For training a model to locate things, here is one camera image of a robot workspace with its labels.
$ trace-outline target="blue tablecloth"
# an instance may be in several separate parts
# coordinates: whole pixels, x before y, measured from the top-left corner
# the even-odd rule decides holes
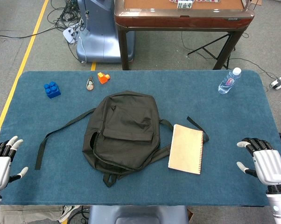
[[[27,175],[2,191],[4,204],[107,205],[266,205],[266,186],[245,175],[237,161],[253,168],[250,154],[236,143],[244,137],[270,141],[281,154],[281,140],[259,75],[245,70],[228,94],[218,93],[225,70],[109,71],[101,85],[94,71],[37,71],[22,74],[2,126],[0,140],[18,135],[11,174],[28,166]],[[87,91],[93,76],[95,88]],[[50,99],[43,85],[57,82],[61,95]],[[44,136],[79,114],[96,107],[107,95],[130,90],[154,96],[160,118],[193,127],[190,116],[210,137],[204,144],[202,172],[168,168],[168,157],[107,188],[103,174],[82,154],[89,116],[53,134],[41,170],[34,170]],[[172,133],[161,127],[161,147]]]

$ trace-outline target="robotic hand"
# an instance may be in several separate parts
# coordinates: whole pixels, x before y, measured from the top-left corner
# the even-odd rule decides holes
[[[245,167],[241,162],[237,166],[246,174],[257,177],[267,185],[266,196],[273,212],[274,220],[281,224],[281,156],[269,142],[259,139],[245,138],[237,143],[245,147],[253,157],[256,170]]]
[[[9,176],[11,163],[13,161],[15,153],[18,147],[23,142],[22,139],[17,140],[17,138],[17,136],[14,136],[10,140],[0,143],[0,191],[3,190],[8,185],[8,183],[22,178],[28,171],[28,167],[25,167],[19,174]]]

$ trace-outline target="blue lego block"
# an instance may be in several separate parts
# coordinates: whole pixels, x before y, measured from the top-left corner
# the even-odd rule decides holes
[[[55,82],[50,82],[49,85],[44,85],[45,92],[49,98],[56,97],[61,94],[57,84]]]

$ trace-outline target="gray carpet floor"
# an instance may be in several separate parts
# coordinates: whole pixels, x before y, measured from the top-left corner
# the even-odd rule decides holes
[[[53,0],[56,7],[63,6],[63,0]],[[0,0],[0,35],[23,36],[32,33],[38,19],[43,1]],[[47,5],[39,31],[51,26],[46,20],[52,10]],[[249,38],[242,37],[232,53],[232,58],[244,58],[258,64],[262,69],[281,76],[281,2],[263,0],[262,6],[255,9],[255,18],[247,29]],[[55,19],[59,13],[50,15]],[[223,33],[183,32],[184,44],[195,49],[218,37]],[[183,47],[181,32],[137,32],[136,55],[130,64],[133,70],[191,70],[212,69],[215,61],[205,60],[198,54],[192,54]],[[0,114],[9,95],[11,86],[21,64],[29,43],[29,38],[19,40],[0,39]],[[208,49],[218,53],[224,41],[217,42]],[[28,70],[90,70],[91,64],[81,64],[70,54],[67,43],[61,32],[52,30],[38,35],[32,47],[25,71]],[[233,59],[230,67],[252,69],[260,73],[264,88],[272,82],[265,73],[255,65]],[[96,70],[120,70],[120,64],[98,63]],[[267,97],[271,105],[275,122],[281,132],[281,89],[269,89]],[[195,214],[194,224],[273,224],[273,218],[268,207],[192,207]],[[36,224],[56,223],[48,220]],[[77,218],[73,223],[80,223]]]

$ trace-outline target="spiral notebook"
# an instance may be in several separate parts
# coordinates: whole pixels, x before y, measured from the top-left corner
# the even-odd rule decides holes
[[[202,131],[174,125],[169,168],[201,174],[203,136]]]

